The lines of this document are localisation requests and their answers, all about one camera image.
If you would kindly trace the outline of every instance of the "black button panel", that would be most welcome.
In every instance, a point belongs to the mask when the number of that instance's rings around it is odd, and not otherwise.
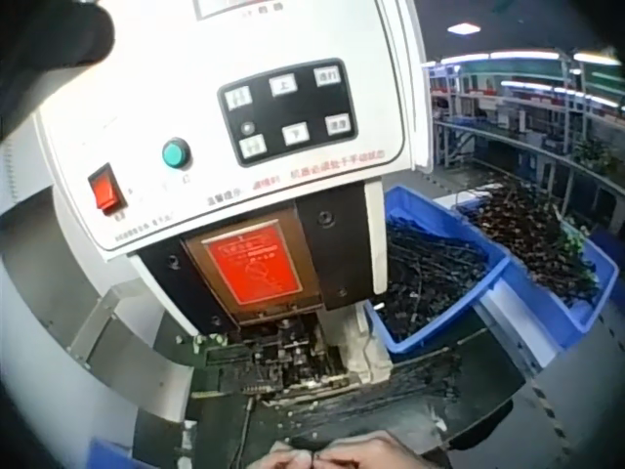
[[[338,59],[230,83],[219,100],[244,166],[357,136],[348,75]]]

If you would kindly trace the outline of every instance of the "button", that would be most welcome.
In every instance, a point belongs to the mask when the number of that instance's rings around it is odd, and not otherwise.
[[[121,208],[124,204],[110,165],[90,176],[89,184],[96,197],[96,206],[106,215]]]
[[[293,73],[289,73],[288,75],[271,78],[270,87],[271,94],[274,96],[295,93],[297,91],[297,81],[295,81],[295,75]]]
[[[241,125],[241,133],[245,136],[245,137],[249,137],[250,135],[252,135],[254,132],[256,132],[256,126],[254,125],[254,122],[244,122]]]
[[[339,67],[337,65],[332,65],[316,68],[314,70],[314,80],[316,81],[317,87],[341,83]]]
[[[328,135],[343,134],[352,130],[349,114],[330,115],[325,118]]]
[[[243,153],[244,158],[251,158],[267,151],[265,138],[262,135],[255,135],[249,139],[241,140],[238,144],[241,147],[241,153]]]
[[[163,147],[163,161],[170,168],[182,168],[191,160],[191,150],[183,139],[172,139]]]
[[[284,143],[287,147],[290,145],[300,144],[301,142],[307,142],[311,139],[306,122],[300,122],[299,124],[283,127],[282,135],[284,136]]]
[[[226,92],[226,103],[228,103],[229,110],[251,105],[252,93],[250,93],[250,87],[242,86],[241,88]]]

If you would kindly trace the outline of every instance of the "hand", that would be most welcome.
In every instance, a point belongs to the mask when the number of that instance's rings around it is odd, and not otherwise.
[[[338,440],[319,452],[314,469],[436,469],[387,432]]]
[[[274,448],[267,456],[248,466],[247,469],[311,469],[313,467],[313,456],[309,451],[287,448]]]

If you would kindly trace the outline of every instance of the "finger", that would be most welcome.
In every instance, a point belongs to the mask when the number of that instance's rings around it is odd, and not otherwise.
[[[355,443],[353,445],[337,445],[318,452],[317,456],[324,461],[359,463],[366,452],[366,444],[367,442]]]
[[[288,464],[293,460],[293,457],[294,455],[291,451],[275,451],[271,452],[250,467],[254,469],[274,469],[275,466]]]
[[[293,458],[287,464],[286,469],[311,469],[313,465],[313,455],[310,451],[291,451]]]
[[[350,466],[339,466],[334,462],[323,461],[321,459],[316,459],[312,462],[313,469],[349,469]]]
[[[273,446],[270,449],[270,452],[276,452],[276,451],[290,451],[291,449],[293,449],[292,447],[288,446],[286,443],[284,442],[275,442],[273,444]]]

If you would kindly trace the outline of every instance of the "wire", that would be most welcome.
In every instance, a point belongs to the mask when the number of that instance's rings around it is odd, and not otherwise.
[[[247,406],[245,407],[245,418],[243,419],[243,427],[241,428],[241,437],[239,439],[236,452],[230,461],[229,469],[241,469],[241,460],[243,458],[243,452],[245,452],[245,444],[247,443],[247,434],[250,429],[250,420],[252,417],[252,411],[256,403],[256,397],[251,397],[247,400]]]

